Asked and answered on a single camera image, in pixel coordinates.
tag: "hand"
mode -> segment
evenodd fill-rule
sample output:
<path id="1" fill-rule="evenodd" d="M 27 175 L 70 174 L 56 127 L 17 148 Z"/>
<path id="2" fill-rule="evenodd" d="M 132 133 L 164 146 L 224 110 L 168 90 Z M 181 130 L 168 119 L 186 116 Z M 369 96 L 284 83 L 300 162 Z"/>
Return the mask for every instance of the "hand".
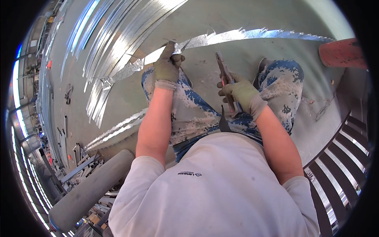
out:
<path id="1" fill-rule="evenodd" d="M 253 116 L 253 121 L 259 116 L 267 102 L 262 100 L 259 96 L 259 91 L 243 76 L 230 73 L 232 78 L 236 81 L 234 84 L 226 84 L 222 86 L 222 82 L 217 83 L 218 88 L 222 88 L 218 92 L 219 96 L 225 96 L 231 94 L 235 100 L 237 100 L 243 109 L 243 111 Z"/>
<path id="2" fill-rule="evenodd" d="M 179 78 L 179 67 L 185 57 L 180 54 L 172 55 L 175 43 L 170 41 L 163 50 L 159 59 L 153 64 L 156 76 L 155 86 L 163 89 L 176 88 Z"/>

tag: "steel tube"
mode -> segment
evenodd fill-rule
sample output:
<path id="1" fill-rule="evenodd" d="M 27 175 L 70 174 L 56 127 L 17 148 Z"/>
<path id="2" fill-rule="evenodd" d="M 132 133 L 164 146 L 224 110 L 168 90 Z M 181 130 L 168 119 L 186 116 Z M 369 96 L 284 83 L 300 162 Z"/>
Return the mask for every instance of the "steel tube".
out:
<path id="1" fill-rule="evenodd" d="M 68 232 L 94 204 L 129 172 L 134 154 L 122 150 L 89 175 L 49 211 L 50 227 Z"/>

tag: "camouflage pants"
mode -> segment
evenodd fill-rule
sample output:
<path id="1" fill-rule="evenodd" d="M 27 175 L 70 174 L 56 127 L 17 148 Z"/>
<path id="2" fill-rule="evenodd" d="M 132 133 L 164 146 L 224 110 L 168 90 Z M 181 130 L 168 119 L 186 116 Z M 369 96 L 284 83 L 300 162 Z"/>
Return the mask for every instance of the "camouflage pants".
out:
<path id="1" fill-rule="evenodd" d="M 304 72 L 293 60 L 274 61 L 258 76 L 261 98 L 268 102 L 268 106 L 289 134 L 300 104 L 303 80 Z M 154 68 L 149 67 L 142 74 L 142 88 L 148 104 L 153 96 L 154 81 Z M 175 151 L 176 162 L 179 162 L 199 139 L 220 132 L 220 118 L 221 114 L 191 89 L 188 77 L 180 69 L 171 109 L 170 145 Z M 226 120 L 233 132 L 244 134 L 263 145 L 257 125 L 252 121 L 250 114 L 239 113 L 233 118 L 226 116 Z"/>

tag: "white t-shirt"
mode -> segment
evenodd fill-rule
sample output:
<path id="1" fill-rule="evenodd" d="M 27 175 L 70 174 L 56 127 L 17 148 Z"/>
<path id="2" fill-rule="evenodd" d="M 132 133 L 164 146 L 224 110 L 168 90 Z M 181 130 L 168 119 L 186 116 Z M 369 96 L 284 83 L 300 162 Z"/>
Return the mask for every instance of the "white t-shirt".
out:
<path id="1" fill-rule="evenodd" d="M 200 139 L 166 171 L 137 157 L 109 226 L 115 237 L 319 236 L 308 179 L 280 185 L 262 146 L 227 132 Z"/>

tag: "gray floor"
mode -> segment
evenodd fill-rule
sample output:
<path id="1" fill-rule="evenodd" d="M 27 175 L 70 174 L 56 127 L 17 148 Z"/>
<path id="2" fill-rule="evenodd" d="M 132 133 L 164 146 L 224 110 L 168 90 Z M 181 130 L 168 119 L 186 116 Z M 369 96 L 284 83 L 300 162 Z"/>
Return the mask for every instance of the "gray floor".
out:
<path id="1" fill-rule="evenodd" d="M 84 93 L 85 78 L 82 68 L 89 52 L 82 51 L 78 61 L 69 55 L 60 81 L 61 65 L 66 51 L 66 41 L 84 9 L 87 1 L 74 1 L 67 12 L 65 22 L 59 29 L 50 57 L 54 87 L 55 125 L 64 126 L 64 115 L 68 117 L 67 153 L 73 157 L 72 148 L 77 142 L 86 145 L 93 139 L 147 107 L 141 88 L 140 73 L 117 82 L 108 99 L 107 107 L 99 129 L 86 114 L 86 105 L 90 89 Z M 352 37 L 352 31 L 340 13 L 330 19 L 321 19 L 322 8 L 333 6 L 329 1 L 320 1 L 315 5 L 310 1 L 280 0 L 190 0 L 172 13 L 160 24 L 139 48 L 140 54 L 148 55 L 158 49 L 166 39 L 184 41 L 198 36 L 213 28 L 217 33 L 245 27 L 247 30 L 266 27 L 268 29 L 294 30 L 332 38 Z M 100 27 L 95 29 L 88 45 L 94 41 Z M 184 52 L 186 61 L 182 67 L 194 84 L 196 91 L 214 109 L 221 111 L 221 98 L 217 95 L 216 83 L 219 80 L 219 68 L 214 52 L 219 50 L 230 71 L 244 75 L 252 80 L 257 73 L 257 65 L 262 57 L 271 59 L 296 60 L 305 72 L 302 102 L 295 119 L 292 139 L 302 157 L 303 164 L 312 159 L 330 140 L 341 123 L 335 90 L 343 75 L 344 68 L 326 68 L 318 57 L 321 42 L 296 39 L 247 39 L 225 42 L 216 45 L 188 49 Z M 66 85 L 74 86 L 70 105 L 64 98 Z M 117 143 L 113 147 L 101 150 L 105 157 L 111 157 L 124 148 L 135 150 L 136 134 L 134 130 L 123 132 L 109 140 L 104 146 Z M 168 151 L 167 162 L 173 159 Z M 75 168 L 70 163 L 70 170 Z"/>

